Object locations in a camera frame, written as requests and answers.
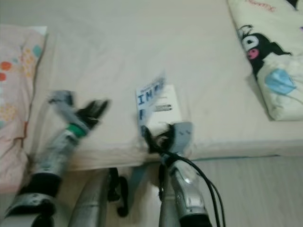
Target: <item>wire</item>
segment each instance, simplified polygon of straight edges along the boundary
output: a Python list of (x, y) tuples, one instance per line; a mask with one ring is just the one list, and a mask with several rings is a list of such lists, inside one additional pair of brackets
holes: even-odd
[(206, 185), (207, 185), (207, 187), (209, 189), (209, 192), (211, 194), (211, 197), (212, 197), (213, 206), (214, 206), (214, 216), (215, 216), (215, 219), (216, 219), (217, 227), (220, 227), (221, 225), (220, 225), (220, 218), (219, 218), (219, 214), (218, 214), (218, 207), (217, 207), (217, 202), (216, 202), (215, 194), (214, 194), (214, 191), (213, 191), (213, 188), (214, 188), (214, 190), (216, 191), (216, 194), (217, 194), (217, 196), (219, 198), (219, 201), (220, 201), (222, 220), (223, 220), (223, 227), (226, 227), (225, 214), (224, 214), (224, 208), (223, 208), (222, 198), (221, 198), (221, 196), (219, 194), (219, 191), (216, 188), (216, 186), (206, 177), (206, 175), (202, 172), (202, 170), (195, 163), (191, 162), (187, 158), (181, 157), (181, 156), (179, 156), (177, 154), (171, 153), (171, 152), (163, 150), (163, 149), (161, 149), (160, 152), (164, 153), (166, 155), (169, 155), (170, 157), (175, 158), (177, 160), (181, 160), (181, 161), (186, 162), (187, 164), (189, 164), (190, 166), (192, 166), (198, 172), (198, 174), (205, 180), (205, 183), (206, 183)]

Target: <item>bed sheet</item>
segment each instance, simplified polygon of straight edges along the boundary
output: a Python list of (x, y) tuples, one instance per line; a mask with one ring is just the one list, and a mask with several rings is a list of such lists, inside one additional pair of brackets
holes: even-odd
[(67, 89), (76, 92), (78, 106), (112, 100), (102, 124), (78, 147), (73, 169), (155, 160), (140, 146), (135, 89), (163, 71), (183, 120), (195, 127), (191, 158), (302, 151), (303, 122), (269, 119), (225, 0), (1, 0), (0, 15), (2, 23), (48, 26), (27, 153), (62, 128), (44, 102), (51, 90)]

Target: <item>floor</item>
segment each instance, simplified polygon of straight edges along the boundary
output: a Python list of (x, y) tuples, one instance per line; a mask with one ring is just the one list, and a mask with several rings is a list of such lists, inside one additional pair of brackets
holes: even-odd
[[(219, 189), (228, 227), (301, 227), (303, 223), (303, 157), (218, 159), (196, 162)], [(119, 218), (114, 205), (107, 208), (107, 227), (158, 226), (157, 166), (123, 168), (128, 176), (131, 212)], [(68, 219), (92, 171), (68, 173), (59, 201)], [(0, 218), (11, 195), (0, 195)], [(204, 193), (210, 219), (214, 214)]]

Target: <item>white mattress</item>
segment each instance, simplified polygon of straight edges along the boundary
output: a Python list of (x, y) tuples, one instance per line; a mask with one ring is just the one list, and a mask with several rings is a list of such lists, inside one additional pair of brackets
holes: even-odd
[(64, 127), (51, 110), (54, 89), (73, 90), (81, 106), (112, 105), (72, 161), (75, 169), (134, 166), (156, 155), (140, 147), (135, 89), (163, 70), (183, 120), (195, 127), (191, 158), (298, 155), (303, 122), (269, 119), (224, 0), (1, 0), (2, 23), (48, 26), (25, 151)]

